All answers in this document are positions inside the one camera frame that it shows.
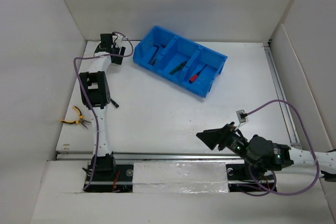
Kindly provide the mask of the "red-handled screwdriver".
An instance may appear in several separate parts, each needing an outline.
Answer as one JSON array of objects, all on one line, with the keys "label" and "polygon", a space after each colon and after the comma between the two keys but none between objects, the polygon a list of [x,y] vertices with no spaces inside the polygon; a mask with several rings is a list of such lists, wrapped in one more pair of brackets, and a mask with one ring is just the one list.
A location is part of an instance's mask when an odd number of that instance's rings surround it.
[{"label": "red-handled screwdriver", "polygon": [[205,67],[207,67],[207,64],[189,79],[189,83],[195,82],[195,80],[198,78],[201,72],[205,69]]}]

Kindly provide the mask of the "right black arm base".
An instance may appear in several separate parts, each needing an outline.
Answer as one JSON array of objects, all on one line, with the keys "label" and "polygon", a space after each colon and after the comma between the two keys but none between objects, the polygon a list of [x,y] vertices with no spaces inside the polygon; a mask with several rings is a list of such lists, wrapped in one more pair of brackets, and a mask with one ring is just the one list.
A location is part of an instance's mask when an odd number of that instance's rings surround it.
[{"label": "right black arm base", "polygon": [[[277,191],[274,177],[272,173],[266,175],[267,172],[275,170],[274,165],[252,165],[252,172],[257,181],[268,189]],[[228,179],[228,190],[230,193],[266,193],[259,185],[255,183],[249,173],[249,164],[227,164],[226,173]]]}]

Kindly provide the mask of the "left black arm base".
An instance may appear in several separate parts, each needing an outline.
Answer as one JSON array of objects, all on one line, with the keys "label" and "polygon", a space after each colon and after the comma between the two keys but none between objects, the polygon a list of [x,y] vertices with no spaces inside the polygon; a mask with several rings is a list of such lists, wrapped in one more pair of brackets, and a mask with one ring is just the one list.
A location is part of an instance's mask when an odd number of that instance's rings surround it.
[{"label": "left black arm base", "polygon": [[83,191],[87,193],[133,192],[132,164],[117,164],[113,154],[94,156],[87,167]]}]

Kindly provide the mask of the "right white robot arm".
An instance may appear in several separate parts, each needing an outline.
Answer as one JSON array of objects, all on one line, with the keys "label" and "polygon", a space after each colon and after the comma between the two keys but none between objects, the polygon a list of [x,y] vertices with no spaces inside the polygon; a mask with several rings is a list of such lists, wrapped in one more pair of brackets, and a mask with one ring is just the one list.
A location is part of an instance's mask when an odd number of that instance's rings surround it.
[{"label": "right white robot arm", "polygon": [[282,170],[309,171],[319,165],[319,177],[335,182],[335,151],[315,152],[299,150],[284,144],[274,143],[259,135],[247,140],[234,122],[220,129],[204,130],[196,134],[210,150],[227,148],[244,160],[243,174],[248,178],[262,173]]}]

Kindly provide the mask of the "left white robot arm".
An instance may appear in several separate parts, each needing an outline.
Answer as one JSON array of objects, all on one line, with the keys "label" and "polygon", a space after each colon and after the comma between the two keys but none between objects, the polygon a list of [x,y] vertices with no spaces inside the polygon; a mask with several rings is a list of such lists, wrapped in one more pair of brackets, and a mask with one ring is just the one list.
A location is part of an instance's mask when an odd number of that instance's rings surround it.
[{"label": "left white robot arm", "polygon": [[116,32],[101,34],[100,39],[91,66],[81,72],[79,78],[82,102],[91,113],[95,137],[93,158],[88,170],[93,170],[105,180],[112,180],[117,175],[117,167],[108,136],[107,110],[111,96],[106,70],[112,63],[122,63],[125,47],[121,46],[123,36]]}]

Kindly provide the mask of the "green-handled cutting pliers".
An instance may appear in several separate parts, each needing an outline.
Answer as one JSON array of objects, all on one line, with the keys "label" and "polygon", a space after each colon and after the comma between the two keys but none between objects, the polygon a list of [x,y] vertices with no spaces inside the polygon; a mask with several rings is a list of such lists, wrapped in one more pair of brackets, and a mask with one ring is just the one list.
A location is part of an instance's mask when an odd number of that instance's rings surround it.
[{"label": "green-handled cutting pliers", "polygon": [[187,64],[187,61],[183,61],[178,66],[176,66],[173,70],[171,70],[169,74],[174,75],[176,72],[182,70],[186,64]]}]

